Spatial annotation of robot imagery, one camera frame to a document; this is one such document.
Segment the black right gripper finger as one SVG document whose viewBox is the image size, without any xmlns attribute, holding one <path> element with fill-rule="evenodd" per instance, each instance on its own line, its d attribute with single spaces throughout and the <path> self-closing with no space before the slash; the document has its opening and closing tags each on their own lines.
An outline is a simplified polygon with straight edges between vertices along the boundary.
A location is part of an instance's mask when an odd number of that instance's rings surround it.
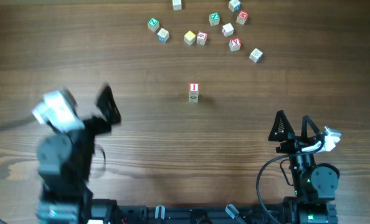
<svg viewBox="0 0 370 224">
<path fill-rule="evenodd" d="M 303 117 L 302 125 L 301 125 L 301 138 L 302 139 L 308 138 L 308 131 L 307 131 L 308 125 L 310 126 L 310 128 L 313 130 L 315 134 L 318 134 L 320 132 L 319 128 L 315 125 L 312 119 L 308 115 L 306 115 Z"/>
<path fill-rule="evenodd" d="M 295 139 L 295 132 L 290 125 L 284 110 L 277 111 L 275 121 L 268 136 L 269 141 L 284 142 Z"/>
</svg>

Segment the yellow soccer ball block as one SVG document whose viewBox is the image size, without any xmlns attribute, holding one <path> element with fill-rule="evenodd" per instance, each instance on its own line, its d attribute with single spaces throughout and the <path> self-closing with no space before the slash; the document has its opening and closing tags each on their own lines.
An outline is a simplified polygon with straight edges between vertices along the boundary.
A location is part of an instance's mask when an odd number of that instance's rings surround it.
<svg viewBox="0 0 370 224">
<path fill-rule="evenodd" d="M 198 92 L 189 92 L 189 102 L 190 103 L 197 103 L 198 100 L 199 100 Z"/>
</svg>

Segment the red I letter block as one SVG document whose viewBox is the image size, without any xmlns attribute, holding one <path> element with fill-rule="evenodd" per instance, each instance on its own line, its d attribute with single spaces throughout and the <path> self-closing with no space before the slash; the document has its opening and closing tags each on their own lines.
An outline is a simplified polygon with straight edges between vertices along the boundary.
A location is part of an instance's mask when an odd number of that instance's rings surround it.
<svg viewBox="0 0 370 224">
<path fill-rule="evenodd" d="M 199 83 L 190 83 L 189 93 L 199 93 Z"/>
</svg>

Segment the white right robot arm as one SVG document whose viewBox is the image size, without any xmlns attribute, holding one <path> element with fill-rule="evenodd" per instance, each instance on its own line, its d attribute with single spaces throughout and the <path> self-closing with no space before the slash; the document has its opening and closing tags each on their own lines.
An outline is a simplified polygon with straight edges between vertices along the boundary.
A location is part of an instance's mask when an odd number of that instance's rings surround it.
<svg viewBox="0 0 370 224">
<path fill-rule="evenodd" d="M 301 134 L 297 136 L 284 111 L 276 113 L 269 141 L 279 142 L 276 151 L 288 156 L 289 169 L 294 188 L 293 197 L 285 197 L 278 215 L 279 223 L 338 223 L 335 199 L 340 172 L 328 163 L 317 164 L 314 155 L 330 152 L 339 143 L 341 133 L 329 127 L 324 130 L 314 124 L 309 116 L 304 116 Z"/>
</svg>

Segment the blue X letter block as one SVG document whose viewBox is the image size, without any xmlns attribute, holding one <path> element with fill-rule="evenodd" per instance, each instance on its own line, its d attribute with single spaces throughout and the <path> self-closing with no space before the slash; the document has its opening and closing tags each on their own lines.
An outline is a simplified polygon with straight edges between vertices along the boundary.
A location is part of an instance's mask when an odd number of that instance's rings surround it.
<svg viewBox="0 0 370 224">
<path fill-rule="evenodd" d="M 249 59 L 251 59 L 251 61 L 257 63 L 262 58 L 262 55 L 263 55 L 262 51 L 260 51 L 259 49 L 254 49 L 250 53 Z"/>
</svg>

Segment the blue sided wooden block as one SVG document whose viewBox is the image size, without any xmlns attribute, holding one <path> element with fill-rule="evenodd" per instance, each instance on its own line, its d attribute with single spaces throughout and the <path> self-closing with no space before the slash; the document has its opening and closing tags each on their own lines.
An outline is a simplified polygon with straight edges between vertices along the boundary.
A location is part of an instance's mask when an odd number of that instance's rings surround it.
<svg viewBox="0 0 370 224">
<path fill-rule="evenodd" d="M 169 39 L 169 31 L 164 28 L 160 28 L 159 32 L 157 33 L 157 36 L 158 40 L 165 43 Z"/>
</svg>

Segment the green Z letter block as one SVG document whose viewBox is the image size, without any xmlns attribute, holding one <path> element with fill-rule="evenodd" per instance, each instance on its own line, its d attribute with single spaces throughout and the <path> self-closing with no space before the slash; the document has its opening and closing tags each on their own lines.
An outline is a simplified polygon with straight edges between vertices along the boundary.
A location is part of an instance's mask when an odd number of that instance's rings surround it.
<svg viewBox="0 0 370 224">
<path fill-rule="evenodd" d="M 150 29 L 153 32 L 156 32 L 159 29 L 159 20 L 157 20 L 156 18 L 152 17 L 148 21 L 148 29 Z"/>
</svg>

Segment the red Y letter block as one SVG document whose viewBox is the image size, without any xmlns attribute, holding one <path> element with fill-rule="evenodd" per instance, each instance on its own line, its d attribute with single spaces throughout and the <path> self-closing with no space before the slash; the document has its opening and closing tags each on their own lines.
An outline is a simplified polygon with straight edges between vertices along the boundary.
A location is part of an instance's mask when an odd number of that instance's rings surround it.
<svg viewBox="0 0 370 224">
<path fill-rule="evenodd" d="M 229 41 L 229 47 L 231 51 L 237 51 L 241 48 L 241 41 L 239 38 L 230 39 Z"/>
</svg>

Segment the white red sided block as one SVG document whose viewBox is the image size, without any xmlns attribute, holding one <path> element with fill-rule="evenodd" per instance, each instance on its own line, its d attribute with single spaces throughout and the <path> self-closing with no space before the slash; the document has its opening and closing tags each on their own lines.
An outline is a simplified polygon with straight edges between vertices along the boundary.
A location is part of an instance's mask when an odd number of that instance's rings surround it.
<svg viewBox="0 0 370 224">
<path fill-rule="evenodd" d="M 231 23 L 222 26 L 222 33 L 225 37 L 228 37 L 234 33 L 234 27 Z"/>
</svg>

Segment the red 9 number block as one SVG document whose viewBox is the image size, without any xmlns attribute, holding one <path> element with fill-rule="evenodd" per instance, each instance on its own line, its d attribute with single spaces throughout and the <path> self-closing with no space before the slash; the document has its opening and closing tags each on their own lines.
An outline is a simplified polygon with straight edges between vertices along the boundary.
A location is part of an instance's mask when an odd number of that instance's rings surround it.
<svg viewBox="0 0 370 224">
<path fill-rule="evenodd" d="M 205 45 L 207 41 L 207 33 L 199 31 L 197 34 L 196 42 L 199 45 Z"/>
</svg>

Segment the red M letter block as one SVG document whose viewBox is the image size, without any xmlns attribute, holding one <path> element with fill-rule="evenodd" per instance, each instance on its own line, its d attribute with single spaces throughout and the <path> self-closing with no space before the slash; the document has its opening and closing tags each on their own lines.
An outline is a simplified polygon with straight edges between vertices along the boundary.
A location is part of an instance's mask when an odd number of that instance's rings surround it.
<svg viewBox="0 0 370 224">
<path fill-rule="evenodd" d="M 237 16 L 236 23 L 244 25 L 246 23 L 247 19 L 248 19 L 248 16 L 249 16 L 248 12 L 240 11 L 238 16 Z"/>
</svg>

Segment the plain wooden block far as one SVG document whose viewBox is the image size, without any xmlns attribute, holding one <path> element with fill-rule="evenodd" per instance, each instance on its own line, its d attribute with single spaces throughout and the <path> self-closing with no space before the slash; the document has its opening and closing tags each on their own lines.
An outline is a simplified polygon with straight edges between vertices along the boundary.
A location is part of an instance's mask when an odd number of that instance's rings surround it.
<svg viewBox="0 0 370 224">
<path fill-rule="evenodd" d="M 173 9 L 175 11 L 182 9 L 182 1 L 181 0 L 172 0 Z"/>
</svg>

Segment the green N letter block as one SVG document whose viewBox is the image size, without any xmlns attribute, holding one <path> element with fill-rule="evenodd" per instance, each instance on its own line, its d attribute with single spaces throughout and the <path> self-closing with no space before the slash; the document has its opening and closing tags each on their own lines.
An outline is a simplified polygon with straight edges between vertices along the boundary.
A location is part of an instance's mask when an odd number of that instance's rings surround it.
<svg viewBox="0 0 370 224">
<path fill-rule="evenodd" d="M 211 26 L 217 26 L 220 23 L 220 15 L 218 12 L 209 15 L 209 22 Z"/>
</svg>

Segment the blue sided far block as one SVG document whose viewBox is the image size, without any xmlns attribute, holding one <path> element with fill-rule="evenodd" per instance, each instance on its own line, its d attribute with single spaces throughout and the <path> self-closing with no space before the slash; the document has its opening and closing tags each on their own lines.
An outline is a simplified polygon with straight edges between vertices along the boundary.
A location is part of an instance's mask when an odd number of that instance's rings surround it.
<svg viewBox="0 0 370 224">
<path fill-rule="evenodd" d="M 229 9 L 232 12 L 237 12 L 240 10 L 241 2 L 239 0 L 230 0 L 229 1 Z"/>
</svg>

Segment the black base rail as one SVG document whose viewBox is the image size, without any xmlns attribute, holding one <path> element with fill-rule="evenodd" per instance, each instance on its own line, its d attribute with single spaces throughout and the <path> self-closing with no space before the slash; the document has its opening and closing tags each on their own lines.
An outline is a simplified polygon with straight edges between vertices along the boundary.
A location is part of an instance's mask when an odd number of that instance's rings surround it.
<svg viewBox="0 0 370 224">
<path fill-rule="evenodd" d="M 297 204 L 292 199 L 262 207 L 157 207 L 118 206 L 113 200 L 97 199 L 89 223 L 117 224 L 271 224 L 271 223 L 338 223 L 336 207 L 327 204 Z"/>
</svg>

